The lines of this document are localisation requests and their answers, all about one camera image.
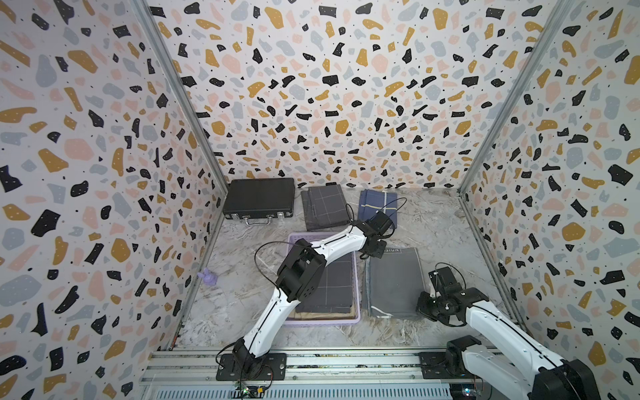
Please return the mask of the blue yellow-striped pillowcase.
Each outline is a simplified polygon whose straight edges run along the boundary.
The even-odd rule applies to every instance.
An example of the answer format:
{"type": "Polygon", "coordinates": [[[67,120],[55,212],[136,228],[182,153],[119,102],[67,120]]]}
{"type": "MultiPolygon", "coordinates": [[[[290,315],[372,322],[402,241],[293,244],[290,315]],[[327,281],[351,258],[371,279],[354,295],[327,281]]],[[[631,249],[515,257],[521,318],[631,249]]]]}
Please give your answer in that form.
{"type": "Polygon", "coordinates": [[[361,191],[358,201],[358,219],[362,221],[374,217],[378,211],[388,215],[393,226],[398,226],[398,195],[371,189],[361,191]]]}

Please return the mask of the grey Passion pillowcase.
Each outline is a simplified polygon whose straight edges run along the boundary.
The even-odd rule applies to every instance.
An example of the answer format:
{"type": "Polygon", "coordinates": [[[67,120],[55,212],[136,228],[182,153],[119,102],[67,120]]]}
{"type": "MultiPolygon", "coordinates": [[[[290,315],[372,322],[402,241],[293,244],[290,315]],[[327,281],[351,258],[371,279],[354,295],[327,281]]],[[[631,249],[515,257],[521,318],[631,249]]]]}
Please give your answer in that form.
{"type": "Polygon", "coordinates": [[[386,248],[365,263],[364,306],[372,318],[418,320],[418,298],[425,291],[416,248],[386,248]]]}

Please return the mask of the dark grey gridded pillowcase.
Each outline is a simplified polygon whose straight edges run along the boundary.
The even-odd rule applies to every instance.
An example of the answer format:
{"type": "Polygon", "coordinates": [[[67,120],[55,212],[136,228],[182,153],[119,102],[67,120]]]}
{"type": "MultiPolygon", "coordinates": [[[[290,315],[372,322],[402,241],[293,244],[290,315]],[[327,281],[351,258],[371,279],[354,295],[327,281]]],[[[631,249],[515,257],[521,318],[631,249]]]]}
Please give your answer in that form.
{"type": "Polygon", "coordinates": [[[298,305],[299,313],[349,313],[354,303],[353,254],[330,263],[318,289],[298,305]]]}

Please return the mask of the grey cream tan pillowcase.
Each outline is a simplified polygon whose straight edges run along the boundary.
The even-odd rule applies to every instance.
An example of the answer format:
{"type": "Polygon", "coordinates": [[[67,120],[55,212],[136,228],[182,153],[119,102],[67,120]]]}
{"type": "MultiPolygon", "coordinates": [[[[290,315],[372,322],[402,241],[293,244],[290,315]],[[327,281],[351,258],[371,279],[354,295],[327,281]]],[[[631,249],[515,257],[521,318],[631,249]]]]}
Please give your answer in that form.
{"type": "Polygon", "coordinates": [[[354,321],[359,318],[359,314],[356,311],[349,313],[299,313],[293,311],[288,321],[354,321]]]}

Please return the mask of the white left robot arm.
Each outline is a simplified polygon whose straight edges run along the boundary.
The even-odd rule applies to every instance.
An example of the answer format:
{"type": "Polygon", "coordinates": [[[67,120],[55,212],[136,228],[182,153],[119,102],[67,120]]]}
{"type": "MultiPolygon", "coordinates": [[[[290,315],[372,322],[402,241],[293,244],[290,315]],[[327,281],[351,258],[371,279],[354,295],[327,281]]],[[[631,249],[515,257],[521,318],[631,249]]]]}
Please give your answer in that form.
{"type": "Polygon", "coordinates": [[[291,244],[272,281],[273,295],[255,325],[244,336],[226,348],[232,350],[232,365],[218,361],[223,373],[232,373],[231,380],[239,383],[260,379],[271,368],[268,361],[273,340],[290,313],[309,298],[321,283],[328,265],[339,258],[360,252],[365,258],[381,258],[393,236],[395,224],[382,211],[368,220],[351,221],[345,230],[316,242],[300,239],[291,244]]]}

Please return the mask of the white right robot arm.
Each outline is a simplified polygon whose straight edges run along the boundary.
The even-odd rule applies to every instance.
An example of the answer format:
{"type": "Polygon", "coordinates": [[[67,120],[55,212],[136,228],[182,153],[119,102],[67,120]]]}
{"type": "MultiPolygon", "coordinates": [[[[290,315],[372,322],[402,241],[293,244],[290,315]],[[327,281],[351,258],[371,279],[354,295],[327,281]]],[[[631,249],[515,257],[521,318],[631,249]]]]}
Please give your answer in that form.
{"type": "Polygon", "coordinates": [[[429,274],[432,290],[422,292],[417,312],[449,328],[452,317],[490,341],[501,358],[470,336],[447,343],[441,365],[455,378],[473,375],[511,399],[600,399],[592,370],[545,348],[501,313],[477,288],[456,280],[449,264],[429,274]]]}

